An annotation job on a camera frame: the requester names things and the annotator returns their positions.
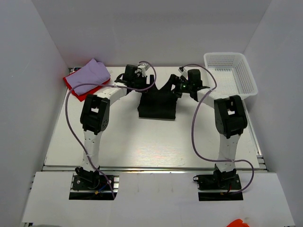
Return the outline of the black t-shirt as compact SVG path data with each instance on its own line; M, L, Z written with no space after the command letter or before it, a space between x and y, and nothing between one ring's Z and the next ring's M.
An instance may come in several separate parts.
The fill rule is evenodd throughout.
M142 93L137 107L140 118L175 120L178 97L172 91L172 86L176 80L177 76L171 74L161 89L153 85L147 92Z

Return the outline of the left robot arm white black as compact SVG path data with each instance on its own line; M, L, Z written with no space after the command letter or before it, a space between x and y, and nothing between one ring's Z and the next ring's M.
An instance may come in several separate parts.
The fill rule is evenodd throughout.
M100 177L95 174L99 169L99 149L102 133L109 124L110 106L131 91L144 92L154 84L147 82L146 72L152 66L139 62L138 66L127 65L125 72L119 75L114 84L98 95L87 95L80 116L84 131L84 154L81 166L76 172L86 173L84 183L94 189L99 186Z

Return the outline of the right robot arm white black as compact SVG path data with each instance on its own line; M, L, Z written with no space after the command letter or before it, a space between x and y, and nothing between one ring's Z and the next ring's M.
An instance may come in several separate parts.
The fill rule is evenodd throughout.
M219 155L216 160L203 158L215 163L219 172L214 176L214 184L218 188L226 188L231 183L229 175L235 173L237 145L241 134L248 125L247 116L239 95L224 95L214 88L204 86L199 69L186 70L180 67L181 76L171 75L175 88L173 92L181 97L188 93L198 102L198 107L204 103L214 109L215 127L220 134Z

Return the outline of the folded lilac t-shirt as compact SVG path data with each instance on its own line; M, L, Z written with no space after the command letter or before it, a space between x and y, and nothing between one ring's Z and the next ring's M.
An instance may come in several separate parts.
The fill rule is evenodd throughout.
M67 76L66 79L72 88L79 84L92 83L92 85L82 85L74 89L76 94L82 95L97 85L110 80L110 73L104 63L91 59L85 66Z

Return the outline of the white plastic basket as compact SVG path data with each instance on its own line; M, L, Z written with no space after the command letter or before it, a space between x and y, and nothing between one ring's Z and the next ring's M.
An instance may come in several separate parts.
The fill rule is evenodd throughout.
M208 85L216 86L215 92L243 100L258 94L258 88L250 66L242 53L209 52L204 54L205 67L211 72Z

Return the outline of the folded red t-shirt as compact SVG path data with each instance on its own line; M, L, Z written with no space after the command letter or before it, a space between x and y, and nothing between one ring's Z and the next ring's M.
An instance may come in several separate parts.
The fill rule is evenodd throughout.
M67 87L69 90L71 90L72 87L71 87L71 85L67 82L67 79L66 79L66 78L67 78L67 77L64 77L64 78L63 78L63 80L64 80L64 82L65 82L65 85L66 85L66 87ZM73 94L80 102L82 102L82 101L85 100L85 98L86 98L87 95L90 95L90 94L93 95L95 92L99 91L102 87L103 87L103 86L96 86L96 87L92 88L91 90L87 91L86 93L83 93L82 95L76 94L76 92L73 90L73 91L72 91L72 94Z

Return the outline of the orange object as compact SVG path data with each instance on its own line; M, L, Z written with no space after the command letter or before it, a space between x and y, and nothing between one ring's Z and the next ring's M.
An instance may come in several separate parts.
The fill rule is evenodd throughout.
M242 219L236 219L232 221L230 224L228 224L227 227L250 227L250 226Z

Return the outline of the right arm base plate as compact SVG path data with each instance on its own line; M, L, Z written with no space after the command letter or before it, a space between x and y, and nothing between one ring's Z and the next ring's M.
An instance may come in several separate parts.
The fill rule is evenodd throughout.
M240 177L233 169L220 172L218 168L212 174L193 177L198 186L199 201L242 201Z

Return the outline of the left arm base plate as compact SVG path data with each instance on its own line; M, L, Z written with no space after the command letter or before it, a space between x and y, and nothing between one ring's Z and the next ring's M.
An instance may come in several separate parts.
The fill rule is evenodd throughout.
M118 192L117 175L103 176L98 171L75 168L69 193L70 200L113 201Z

